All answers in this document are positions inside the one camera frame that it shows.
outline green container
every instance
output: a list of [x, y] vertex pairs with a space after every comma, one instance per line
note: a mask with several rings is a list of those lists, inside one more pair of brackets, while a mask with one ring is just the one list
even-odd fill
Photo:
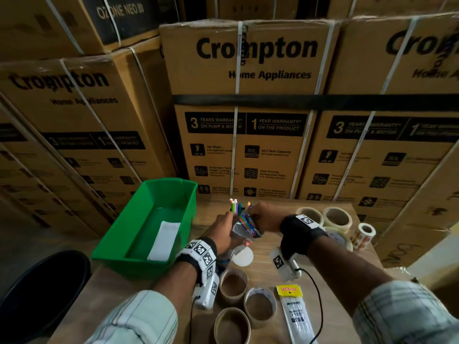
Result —
[[[92, 253], [113, 271], [127, 278], [156, 280], [188, 243], [196, 215], [197, 183], [180, 178], [144, 181]], [[148, 261], [162, 221], [180, 222], [169, 259]]]

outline shirt sleeve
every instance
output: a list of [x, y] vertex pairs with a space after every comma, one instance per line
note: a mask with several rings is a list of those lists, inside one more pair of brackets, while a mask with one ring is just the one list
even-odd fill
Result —
[[167, 344], [177, 325], [177, 312], [164, 295], [141, 291], [113, 309], [86, 343]]
[[363, 344], [459, 343], [459, 320], [432, 292], [408, 281], [374, 289], [358, 305], [353, 323]]

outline white label in bin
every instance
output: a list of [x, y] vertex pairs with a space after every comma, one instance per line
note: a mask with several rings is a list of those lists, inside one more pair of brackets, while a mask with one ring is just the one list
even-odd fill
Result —
[[147, 260], [164, 262], [169, 259], [172, 248], [174, 247], [175, 237], [179, 232], [180, 222], [161, 222], [158, 235], [153, 243], [152, 250], [148, 254]]

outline black cable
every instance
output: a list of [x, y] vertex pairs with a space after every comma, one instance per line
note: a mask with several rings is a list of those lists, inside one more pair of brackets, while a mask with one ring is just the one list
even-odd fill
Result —
[[193, 320], [193, 307], [195, 306], [195, 301], [198, 300], [199, 298], [201, 298], [201, 296], [196, 296], [193, 299], [193, 303], [191, 304], [191, 311], [190, 311], [190, 339], [188, 341], [190, 344], [191, 344], [191, 322]]
[[312, 344], [314, 343], [314, 341], [317, 339], [318, 335], [320, 334], [320, 332], [322, 332], [322, 328], [324, 326], [324, 309], [322, 308], [322, 299], [320, 298], [320, 291], [318, 290], [318, 287], [313, 279], [313, 277], [311, 276], [311, 274], [309, 274], [307, 271], [305, 271], [303, 268], [297, 268], [295, 269], [295, 271], [303, 271], [305, 272], [310, 278], [311, 280], [313, 281], [313, 284], [314, 286], [316, 287], [316, 290], [317, 290], [317, 295], [318, 295], [318, 303], [320, 305], [320, 328], [318, 329], [317, 331], [317, 334], [314, 336], [314, 338], [312, 339], [312, 341], [309, 342], [309, 344]]

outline wooden table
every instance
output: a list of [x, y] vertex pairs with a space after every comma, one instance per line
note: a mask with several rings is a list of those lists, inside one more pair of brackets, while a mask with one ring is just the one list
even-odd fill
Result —
[[[299, 200], [275, 200], [272, 201], [279, 207], [294, 213], [301, 206], [310, 206], [320, 212], [331, 203], [321, 203], [314, 201]], [[353, 219], [351, 232], [356, 229], [359, 219], [351, 204], [333, 203], [345, 209]], [[205, 227], [213, 223], [217, 214], [224, 213], [229, 208], [229, 201], [203, 201], [198, 200], [197, 214], [191, 232], [191, 238], [198, 237]], [[274, 289], [276, 285], [282, 284], [269, 253], [273, 247], [280, 245], [280, 237], [276, 234], [266, 233], [260, 241], [251, 245], [254, 252], [254, 260], [248, 267], [242, 269], [249, 277], [249, 287], [264, 287]], [[382, 269], [378, 256], [374, 249], [369, 248], [357, 252], [365, 260]], [[318, 341], [325, 343], [358, 343], [359, 338], [353, 328], [352, 320], [345, 312], [335, 295], [328, 288], [327, 284], [313, 267], [301, 266], [312, 275], [320, 290], [324, 310], [324, 328]], [[301, 286], [303, 299], [306, 309], [316, 332], [320, 326], [320, 308], [317, 298], [317, 291], [307, 275], [295, 280]], [[85, 288], [68, 311], [59, 327], [54, 332], [49, 344], [81, 344], [87, 340], [95, 331], [98, 324], [108, 315], [108, 313], [135, 292], [147, 289], [149, 281], [132, 282], [123, 279], [111, 270], [101, 267], [91, 277]], [[192, 342], [193, 343], [212, 343], [213, 342], [213, 322], [217, 314], [225, 307], [219, 297], [215, 302], [214, 308], [210, 311], [193, 309]], [[190, 328], [191, 299], [189, 304], [183, 307], [179, 314], [179, 328], [175, 337], [175, 343], [187, 343]], [[251, 343], [289, 343], [287, 323], [280, 301], [278, 301], [278, 311], [271, 326], [264, 329], [252, 330]]]

